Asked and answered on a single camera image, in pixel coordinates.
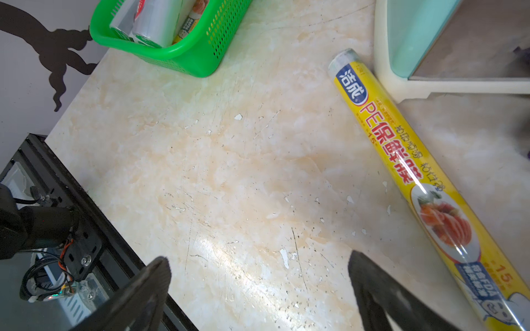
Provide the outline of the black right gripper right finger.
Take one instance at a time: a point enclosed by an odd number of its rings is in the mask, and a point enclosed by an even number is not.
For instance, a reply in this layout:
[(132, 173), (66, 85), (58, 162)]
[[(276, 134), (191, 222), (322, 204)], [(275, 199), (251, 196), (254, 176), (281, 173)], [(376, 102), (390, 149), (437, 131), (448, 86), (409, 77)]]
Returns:
[(401, 330), (457, 330), (399, 284), (373, 260), (354, 250), (349, 277), (365, 330), (392, 330), (392, 319)]

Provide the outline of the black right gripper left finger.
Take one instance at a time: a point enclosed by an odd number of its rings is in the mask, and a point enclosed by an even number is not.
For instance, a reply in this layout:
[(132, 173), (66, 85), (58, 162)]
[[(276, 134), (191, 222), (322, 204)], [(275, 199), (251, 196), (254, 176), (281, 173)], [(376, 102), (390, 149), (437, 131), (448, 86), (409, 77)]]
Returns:
[(170, 282), (168, 259), (157, 257), (73, 330), (157, 330)]

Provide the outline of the clear white-label wrap roll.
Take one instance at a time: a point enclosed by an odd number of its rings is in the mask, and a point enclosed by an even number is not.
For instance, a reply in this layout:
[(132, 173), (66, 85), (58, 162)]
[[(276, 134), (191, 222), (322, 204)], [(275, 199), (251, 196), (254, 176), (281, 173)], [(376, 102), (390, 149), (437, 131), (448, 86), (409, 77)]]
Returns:
[(120, 39), (133, 41), (132, 29), (138, 4), (138, 0), (117, 2), (109, 27)]

